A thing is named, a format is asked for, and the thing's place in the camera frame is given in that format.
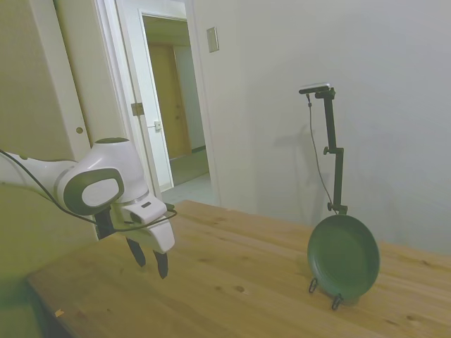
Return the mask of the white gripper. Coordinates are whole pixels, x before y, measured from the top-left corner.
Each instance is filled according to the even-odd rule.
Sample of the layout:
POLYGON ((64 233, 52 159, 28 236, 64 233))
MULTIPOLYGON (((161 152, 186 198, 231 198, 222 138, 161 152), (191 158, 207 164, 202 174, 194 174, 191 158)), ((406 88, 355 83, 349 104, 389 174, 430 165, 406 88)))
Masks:
POLYGON ((146 265, 141 245, 154 250, 161 279, 168 275, 167 251, 173 248, 175 237, 164 202, 155 196, 146 196, 127 203, 112 205, 113 226, 126 241, 139 267, 146 265))

